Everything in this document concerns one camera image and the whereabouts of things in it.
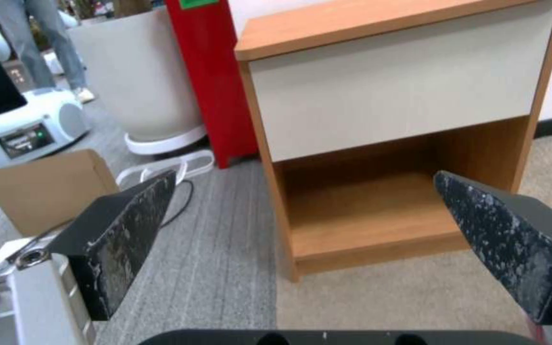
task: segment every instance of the white sneaker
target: white sneaker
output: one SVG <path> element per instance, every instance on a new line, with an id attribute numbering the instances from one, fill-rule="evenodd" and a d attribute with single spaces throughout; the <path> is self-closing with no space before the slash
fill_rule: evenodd
<path id="1" fill-rule="evenodd" d="M 78 101 L 82 104 L 94 101 L 94 99 L 96 99 L 94 93 L 85 87 L 74 88 L 73 93 L 75 94 L 76 98 L 78 98 Z"/>

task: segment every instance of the person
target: person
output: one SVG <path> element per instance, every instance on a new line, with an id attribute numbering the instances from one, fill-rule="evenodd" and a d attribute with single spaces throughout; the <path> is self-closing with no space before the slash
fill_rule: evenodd
<path id="1" fill-rule="evenodd" d="M 54 77 L 39 53 L 26 13 L 32 15 L 65 71 L 71 90 L 78 100 L 95 99 L 87 88 L 83 65 L 53 0 L 0 0 L 0 24 L 20 61 L 24 63 L 35 86 L 55 87 Z"/>

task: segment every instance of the white robot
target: white robot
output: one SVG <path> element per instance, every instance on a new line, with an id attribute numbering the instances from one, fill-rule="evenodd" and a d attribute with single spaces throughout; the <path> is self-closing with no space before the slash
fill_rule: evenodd
<path id="1" fill-rule="evenodd" d="M 0 34 L 0 61 L 10 49 Z M 59 88 L 19 93 L 0 63 L 0 168 L 69 146 L 90 129 L 74 94 Z"/>

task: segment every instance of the cardboard box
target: cardboard box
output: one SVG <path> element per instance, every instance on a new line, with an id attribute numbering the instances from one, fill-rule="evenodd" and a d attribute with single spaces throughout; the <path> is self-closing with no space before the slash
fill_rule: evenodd
<path id="1" fill-rule="evenodd" d="M 0 169 L 0 207 L 23 236 L 58 227 L 115 192 L 114 177 L 93 150 Z"/>

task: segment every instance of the metal bolt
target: metal bolt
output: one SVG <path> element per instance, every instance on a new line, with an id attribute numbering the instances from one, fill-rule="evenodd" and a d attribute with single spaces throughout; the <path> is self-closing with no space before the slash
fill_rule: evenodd
<path id="1" fill-rule="evenodd" d="M 19 269 L 26 269 L 36 264 L 40 264 L 46 260 L 50 260 L 52 256 L 47 249 L 39 248 L 33 249 L 23 253 L 15 260 L 15 266 Z"/>

